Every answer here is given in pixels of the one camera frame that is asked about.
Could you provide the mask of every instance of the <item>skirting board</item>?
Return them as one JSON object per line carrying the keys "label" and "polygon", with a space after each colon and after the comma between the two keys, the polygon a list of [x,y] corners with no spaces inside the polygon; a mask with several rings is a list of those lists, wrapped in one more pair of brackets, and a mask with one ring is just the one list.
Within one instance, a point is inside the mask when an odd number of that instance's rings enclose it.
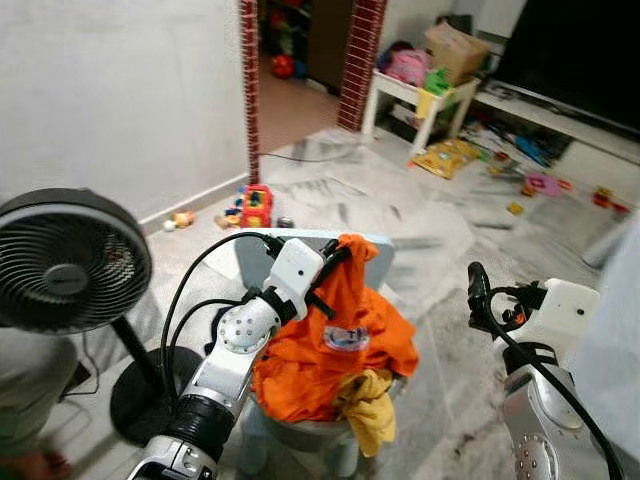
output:
{"label": "skirting board", "polygon": [[143,218],[140,220],[142,230],[145,235],[151,235],[152,233],[162,230],[162,223],[170,218],[173,212],[178,210],[201,210],[212,203],[216,203],[220,200],[224,200],[226,197],[230,197],[238,191],[239,187],[246,185],[248,181],[249,174],[242,173],[224,183],[200,192],[193,197],[183,200],[182,202],[176,203],[161,212],[147,218]]}

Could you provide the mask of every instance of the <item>orange cloth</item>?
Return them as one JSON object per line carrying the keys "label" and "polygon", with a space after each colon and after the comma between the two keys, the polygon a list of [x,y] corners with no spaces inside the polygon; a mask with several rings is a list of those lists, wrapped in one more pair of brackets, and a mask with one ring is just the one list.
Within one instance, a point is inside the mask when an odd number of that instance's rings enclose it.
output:
{"label": "orange cloth", "polygon": [[365,287],[365,263],[378,253],[360,235],[342,235],[351,257],[339,264],[316,295],[336,315],[311,307],[289,322],[253,368],[253,388],[267,414],[278,420],[335,420],[331,400],[341,381],[366,368],[410,376],[418,365],[415,328],[380,294]]}

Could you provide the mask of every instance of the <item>red ball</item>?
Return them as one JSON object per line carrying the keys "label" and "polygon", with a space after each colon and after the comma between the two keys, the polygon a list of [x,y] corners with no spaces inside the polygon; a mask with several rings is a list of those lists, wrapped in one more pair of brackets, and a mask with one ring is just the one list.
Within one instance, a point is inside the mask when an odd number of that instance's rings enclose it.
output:
{"label": "red ball", "polygon": [[291,55],[276,55],[271,60],[271,71],[278,78],[291,78],[295,72],[293,57]]}

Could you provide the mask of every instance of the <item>white table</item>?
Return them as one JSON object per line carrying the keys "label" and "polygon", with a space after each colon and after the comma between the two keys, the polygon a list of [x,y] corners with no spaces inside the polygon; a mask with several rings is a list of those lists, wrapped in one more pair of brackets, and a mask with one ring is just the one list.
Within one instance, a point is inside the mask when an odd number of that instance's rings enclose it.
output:
{"label": "white table", "polygon": [[[476,87],[480,83],[480,80],[474,78],[473,80],[455,87],[450,90],[448,94],[443,96],[433,95],[433,100],[430,105],[427,116],[422,121],[416,138],[411,146],[410,157],[420,152],[429,140],[431,129],[436,120],[436,115],[439,111],[448,106],[447,101],[450,95],[455,95],[455,102],[458,102],[458,109],[455,117],[449,127],[449,137],[456,137],[462,126],[471,100],[476,93]],[[367,99],[367,106],[364,111],[364,119],[362,122],[362,134],[372,135],[373,127],[375,123],[376,111],[378,109],[378,101],[380,99],[380,92],[393,95],[400,100],[404,100],[412,105],[418,105],[420,101],[419,89],[413,85],[401,82],[395,78],[389,77],[384,73],[380,73],[378,70],[374,70],[373,79],[371,80],[371,88],[369,90],[369,97]]]}

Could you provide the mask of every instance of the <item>gray fabric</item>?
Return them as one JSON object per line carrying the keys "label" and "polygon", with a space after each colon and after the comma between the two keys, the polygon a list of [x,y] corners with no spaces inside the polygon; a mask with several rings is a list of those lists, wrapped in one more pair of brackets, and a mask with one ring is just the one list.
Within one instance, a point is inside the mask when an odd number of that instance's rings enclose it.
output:
{"label": "gray fabric", "polygon": [[0,329],[0,453],[20,455],[38,433],[77,365],[65,337]]}

